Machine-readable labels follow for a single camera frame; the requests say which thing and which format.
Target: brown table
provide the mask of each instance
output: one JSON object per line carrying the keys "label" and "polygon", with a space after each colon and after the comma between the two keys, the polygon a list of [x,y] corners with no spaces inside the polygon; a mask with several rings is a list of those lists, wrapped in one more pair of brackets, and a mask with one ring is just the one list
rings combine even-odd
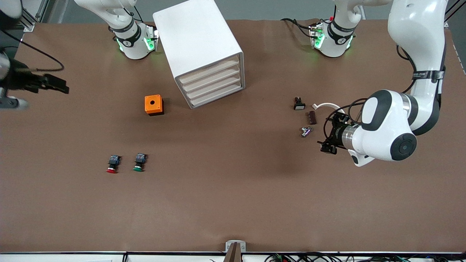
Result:
{"label": "brown table", "polygon": [[[1,251],[464,251],[465,76],[446,31],[438,124],[405,161],[355,167],[319,152],[331,109],[300,137],[301,96],[345,105],[404,90],[411,66],[386,21],[362,21],[330,59],[280,21],[229,21],[245,54],[247,88],[191,110],[160,52],[132,61],[104,24],[37,24],[24,40],[62,61],[70,94],[11,95],[30,109],[1,113]],[[19,48],[30,67],[54,67]],[[144,96],[166,98],[149,117]],[[131,169],[149,154],[144,173]],[[118,174],[105,172],[111,154]]]}

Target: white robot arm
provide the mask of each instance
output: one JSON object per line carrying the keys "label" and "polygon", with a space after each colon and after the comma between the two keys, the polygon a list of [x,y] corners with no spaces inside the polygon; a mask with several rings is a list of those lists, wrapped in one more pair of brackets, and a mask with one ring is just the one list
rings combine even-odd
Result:
{"label": "white robot arm", "polygon": [[97,14],[116,35],[120,50],[130,59],[141,59],[157,48],[158,31],[134,21],[127,9],[136,0],[75,0],[79,6]]}
{"label": "white robot arm", "polygon": [[353,33],[361,20],[359,6],[382,6],[391,0],[333,0],[335,14],[332,20],[319,23],[311,31],[313,48],[328,57],[338,57],[350,47]]}
{"label": "white robot arm", "polygon": [[413,64],[411,93],[375,92],[364,102],[361,123],[348,124],[347,115],[336,113],[321,151],[346,148],[356,166],[373,159],[400,161],[413,154],[416,136],[428,132],[439,117],[446,4],[447,0],[394,0],[388,30]]}

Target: gray floor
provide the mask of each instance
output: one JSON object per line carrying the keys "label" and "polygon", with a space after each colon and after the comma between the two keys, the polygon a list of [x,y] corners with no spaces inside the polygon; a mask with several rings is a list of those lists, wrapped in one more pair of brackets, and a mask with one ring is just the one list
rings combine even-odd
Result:
{"label": "gray floor", "polygon": [[[185,0],[138,0],[136,6],[144,21],[152,21],[156,11],[176,5]],[[225,19],[279,20],[281,18],[327,18],[333,14],[331,0],[216,0]],[[382,7],[364,7],[367,19],[387,19],[391,4]],[[466,7],[460,9],[448,24],[460,58],[466,61]],[[104,23],[94,13],[81,8],[73,0],[56,0],[48,22],[51,23]],[[0,35],[0,44],[5,37]]]}

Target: white box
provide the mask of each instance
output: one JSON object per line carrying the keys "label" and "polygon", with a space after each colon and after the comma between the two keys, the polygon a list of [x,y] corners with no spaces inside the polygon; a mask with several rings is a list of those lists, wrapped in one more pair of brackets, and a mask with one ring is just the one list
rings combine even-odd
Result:
{"label": "white box", "polygon": [[192,109],[244,89],[243,51],[214,0],[189,0],[153,18],[171,73]]}

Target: orange square block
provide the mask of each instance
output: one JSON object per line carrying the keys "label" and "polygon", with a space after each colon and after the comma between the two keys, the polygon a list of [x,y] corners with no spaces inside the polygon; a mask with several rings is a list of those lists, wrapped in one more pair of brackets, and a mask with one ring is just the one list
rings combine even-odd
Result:
{"label": "orange square block", "polygon": [[164,100],[160,95],[146,96],[144,98],[144,108],[149,116],[164,114]]}

